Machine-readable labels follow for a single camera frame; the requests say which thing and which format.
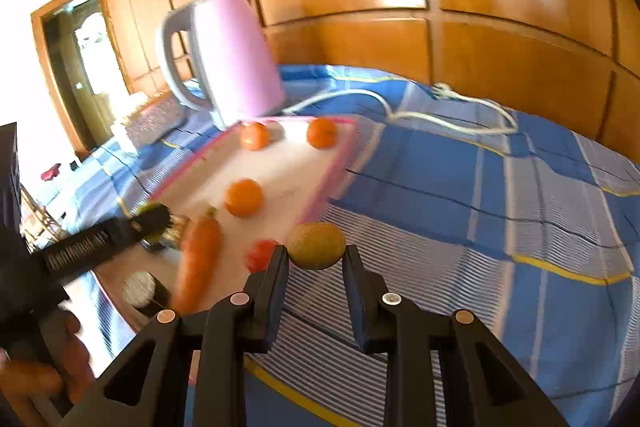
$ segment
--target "white wall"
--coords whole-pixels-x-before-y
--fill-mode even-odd
[[[41,172],[74,152],[36,54],[31,13],[51,0],[0,0],[0,124],[18,122],[20,181],[35,192]]]

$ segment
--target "orange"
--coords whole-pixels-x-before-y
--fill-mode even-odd
[[[338,139],[338,128],[333,120],[316,118],[306,130],[306,141],[316,149],[329,149]]]
[[[240,132],[240,145],[250,151],[264,149],[269,144],[269,130],[260,122],[245,125]]]
[[[232,216],[253,216],[262,208],[263,201],[262,188],[248,178],[232,183],[226,189],[225,207]]]

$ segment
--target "kettle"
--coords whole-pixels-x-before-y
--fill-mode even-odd
[[[178,31],[189,35],[193,72],[205,98],[180,80],[171,46]],[[196,0],[169,12],[158,29],[157,48],[162,73],[178,100],[209,111],[220,130],[269,116],[284,105],[282,80],[247,0]]]

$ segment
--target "gray kettle handle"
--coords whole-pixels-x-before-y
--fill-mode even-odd
[[[175,66],[174,51],[171,46],[171,38],[175,32],[193,31],[191,19],[191,6],[183,6],[172,12],[169,12],[158,28],[156,41],[156,52],[158,54],[158,63],[160,69],[166,78],[169,87],[174,92],[180,103],[196,110],[213,111],[214,105],[210,100],[194,95],[189,91],[180,80],[178,68]],[[191,54],[196,54],[197,50],[191,49]]]

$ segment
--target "wooden door frame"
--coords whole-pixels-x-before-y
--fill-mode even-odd
[[[56,76],[53,73],[53,67],[51,66],[51,57],[49,55],[49,48],[47,47],[47,39],[44,34],[44,19],[50,16],[53,12],[64,6],[66,3],[73,0],[53,0],[46,3],[44,6],[38,8],[31,14],[31,26],[33,27],[33,39],[36,44],[36,52],[38,54],[38,60],[40,61],[40,67],[44,74],[45,82],[47,84],[47,90],[56,108],[56,113],[60,119],[62,127],[65,129],[66,136],[71,142],[76,155],[80,160],[84,160],[90,155],[90,151],[86,144],[82,141],[81,136],[73,123],[71,115],[66,110],[65,102],[60,93],[60,88],[56,82]]]

